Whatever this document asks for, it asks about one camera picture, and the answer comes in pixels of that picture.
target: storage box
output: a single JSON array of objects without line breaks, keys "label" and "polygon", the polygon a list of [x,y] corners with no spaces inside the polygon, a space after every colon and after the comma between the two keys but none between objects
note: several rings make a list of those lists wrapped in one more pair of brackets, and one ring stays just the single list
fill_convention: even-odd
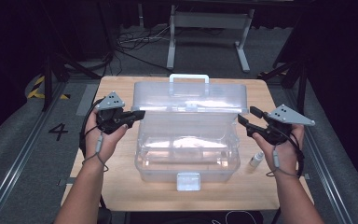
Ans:
[{"label": "storage box", "polygon": [[235,119],[248,113],[244,85],[137,82],[133,97],[132,110],[146,111],[135,155],[144,181],[196,174],[201,182],[224,182],[238,170]]}]

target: small white bottle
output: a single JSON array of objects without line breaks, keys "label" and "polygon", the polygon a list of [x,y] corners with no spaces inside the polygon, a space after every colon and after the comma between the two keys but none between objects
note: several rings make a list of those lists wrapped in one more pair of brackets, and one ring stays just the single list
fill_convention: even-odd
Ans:
[{"label": "small white bottle", "polygon": [[260,164],[260,162],[263,160],[264,158],[264,152],[257,152],[249,161],[249,164],[251,164],[251,166],[256,167],[258,166],[258,164]]}]

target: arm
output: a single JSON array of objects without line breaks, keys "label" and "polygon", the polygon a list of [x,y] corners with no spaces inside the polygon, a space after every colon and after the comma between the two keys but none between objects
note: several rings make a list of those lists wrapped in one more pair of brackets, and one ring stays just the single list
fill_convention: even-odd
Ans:
[{"label": "arm", "polygon": [[[86,124],[86,132],[97,125],[96,111],[89,115]],[[103,133],[103,143],[98,159],[95,154],[98,138],[101,135],[99,129],[94,129],[86,135],[86,159],[88,159],[76,177],[75,184],[54,223],[96,223],[98,209],[103,188],[103,168],[107,160],[113,155],[117,142],[127,131],[127,125],[123,125],[114,133]]]},{"label": "arm", "polygon": [[[292,134],[302,148],[304,126],[293,125]],[[260,134],[254,133],[253,138],[266,155],[269,169],[275,170],[272,158],[274,146],[268,143]],[[280,160],[280,168],[288,174],[296,174],[296,152],[290,142],[276,146]],[[298,178],[285,174],[280,170],[274,172],[277,182],[278,198],[281,205],[282,217],[285,223],[324,223]]]}]

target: box handle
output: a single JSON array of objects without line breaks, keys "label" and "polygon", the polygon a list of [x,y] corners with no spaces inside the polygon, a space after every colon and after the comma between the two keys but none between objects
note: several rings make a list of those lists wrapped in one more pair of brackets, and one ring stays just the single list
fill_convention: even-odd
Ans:
[{"label": "box handle", "polygon": [[173,82],[175,78],[199,78],[205,79],[205,83],[209,83],[208,75],[199,75],[199,74],[171,74],[170,82]]}]

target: open lid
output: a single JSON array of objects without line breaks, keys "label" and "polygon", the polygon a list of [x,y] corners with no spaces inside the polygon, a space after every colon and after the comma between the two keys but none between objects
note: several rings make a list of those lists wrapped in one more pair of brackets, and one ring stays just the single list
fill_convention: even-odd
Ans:
[{"label": "open lid", "polygon": [[[205,83],[173,82],[176,77],[204,78]],[[134,110],[156,112],[248,113],[246,87],[212,84],[206,75],[170,75],[170,82],[136,82]]]}]

